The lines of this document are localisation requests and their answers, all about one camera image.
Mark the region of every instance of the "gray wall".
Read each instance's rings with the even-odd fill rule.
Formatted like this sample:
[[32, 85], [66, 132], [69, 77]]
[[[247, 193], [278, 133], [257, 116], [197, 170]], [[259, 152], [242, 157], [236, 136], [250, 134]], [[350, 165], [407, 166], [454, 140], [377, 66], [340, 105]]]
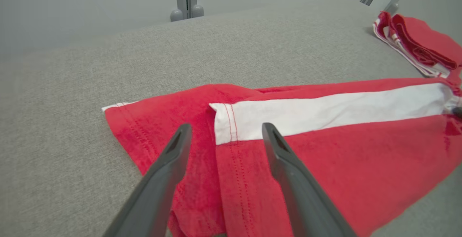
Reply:
[[462, 0], [400, 0], [398, 13], [424, 20], [462, 45]]
[[0, 0], [0, 57], [170, 21], [176, 0]]

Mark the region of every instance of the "gray fabric surface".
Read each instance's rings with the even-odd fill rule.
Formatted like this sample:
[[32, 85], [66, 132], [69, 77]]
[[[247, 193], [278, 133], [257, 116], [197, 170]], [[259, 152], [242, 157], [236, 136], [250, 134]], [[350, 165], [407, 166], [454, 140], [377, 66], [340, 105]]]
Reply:
[[[209, 83], [251, 88], [420, 77], [363, 4], [268, 7], [132, 30], [0, 64], [0, 235], [100, 236], [140, 173], [100, 108]], [[462, 171], [384, 236], [462, 232]]]

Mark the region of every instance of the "gray table surface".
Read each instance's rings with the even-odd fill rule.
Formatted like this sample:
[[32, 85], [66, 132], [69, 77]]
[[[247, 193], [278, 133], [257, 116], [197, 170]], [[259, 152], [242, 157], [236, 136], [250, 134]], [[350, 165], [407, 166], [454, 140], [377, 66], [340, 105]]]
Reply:
[[[0, 64], [0, 235], [100, 236], [141, 176], [101, 107], [210, 83], [250, 88], [420, 77], [359, 2], [266, 7]], [[460, 236], [462, 168], [374, 233]]]

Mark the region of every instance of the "folded cloth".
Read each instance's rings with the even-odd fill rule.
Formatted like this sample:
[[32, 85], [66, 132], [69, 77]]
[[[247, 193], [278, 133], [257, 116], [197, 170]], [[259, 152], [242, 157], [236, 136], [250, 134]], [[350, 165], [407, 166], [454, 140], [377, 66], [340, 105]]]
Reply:
[[428, 193], [462, 160], [460, 89], [383, 79], [247, 89], [205, 85], [104, 109], [144, 174], [185, 122], [193, 139], [170, 212], [174, 236], [292, 236], [261, 124], [272, 122], [359, 236]]
[[462, 48], [424, 21], [381, 12], [373, 24], [376, 36], [398, 51], [424, 76], [443, 77], [461, 85]]

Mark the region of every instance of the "red fabric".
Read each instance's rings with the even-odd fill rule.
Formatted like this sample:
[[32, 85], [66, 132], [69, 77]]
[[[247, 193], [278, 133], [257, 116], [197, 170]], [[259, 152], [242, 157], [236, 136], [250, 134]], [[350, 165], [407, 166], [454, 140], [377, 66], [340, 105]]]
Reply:
[[[216, 146], [215, 113], [208, 104], [315, 98], [436, 82], [448, 84], [444, 79], [383, 79], [267, 89], [205, 85], [112, 107], [105, 115], [142, 174], [181, 124], [192, 125], [188, 167], [176, 188], [169, 220], [174, 236], [291, 236], [262, 140]], [[458, 88], [453, 90], [460, 95]], [[452, 115], [334, 127], [285, 138], [359, 236], [398, 216], [462, 160], [462, 120]]]
[[388, 12], [379, 15], [378, 32], [385, 38], [383, 27], [388, 26], [391, 35], [396, 34], [406, 51], [420, 63], [434, 66], [440, 63], [451, 73], [447, 78], [456, 85], [461, 85], [459, 75], [462, 71], [462, 47], [446, 34], [432, 30], [426, 22]]

